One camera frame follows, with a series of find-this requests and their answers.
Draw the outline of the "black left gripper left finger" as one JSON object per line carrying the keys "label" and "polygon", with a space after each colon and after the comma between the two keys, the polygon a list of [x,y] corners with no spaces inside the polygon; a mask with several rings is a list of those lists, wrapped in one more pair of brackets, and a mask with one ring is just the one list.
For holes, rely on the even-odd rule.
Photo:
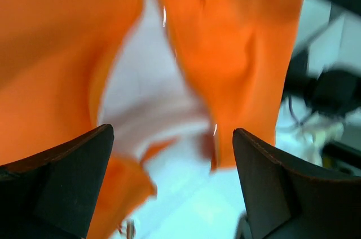
{"label": "black left gripper left finger", "polygon": [[101,125],[1,166],[1,238],[86,238],[113,146]]}

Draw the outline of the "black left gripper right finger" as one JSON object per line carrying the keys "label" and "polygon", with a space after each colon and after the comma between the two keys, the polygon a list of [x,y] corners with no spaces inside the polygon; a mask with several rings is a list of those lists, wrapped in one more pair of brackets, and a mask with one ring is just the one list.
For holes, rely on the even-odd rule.
{"label": "black left gripper right finger", "polygon": [[360,237],[360,177],[304,161],[244,129],[232,142],[246,208],[242,238]]}

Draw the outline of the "orange jacket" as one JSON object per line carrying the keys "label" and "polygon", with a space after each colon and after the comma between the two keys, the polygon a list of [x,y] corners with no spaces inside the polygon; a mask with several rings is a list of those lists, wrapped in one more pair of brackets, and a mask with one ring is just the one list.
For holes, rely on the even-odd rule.
{"label": "orange jacket", "polygon": [[101,125],[113,146],[86,238],[144,236],[232,133],[274,144],[303,0],[1,0],[1,166]]}

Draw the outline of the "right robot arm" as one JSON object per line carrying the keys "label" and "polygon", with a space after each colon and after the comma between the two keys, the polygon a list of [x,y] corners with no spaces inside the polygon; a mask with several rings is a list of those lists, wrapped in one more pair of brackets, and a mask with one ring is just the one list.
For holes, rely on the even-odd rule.
{"label": "right robot arm", "polygon": [[348,145],[346,118],[360,109],[360,71],[355,67],[331,67],[308,74],[312,41],[320,37],[345,11],[360,16],[360,0],[326,0],[330,19],[315,31],[292,55],[285,79],[283,98],[294,124],[281,127],[306,146],[300,157],[316,165],[360,175],[360,144]]}

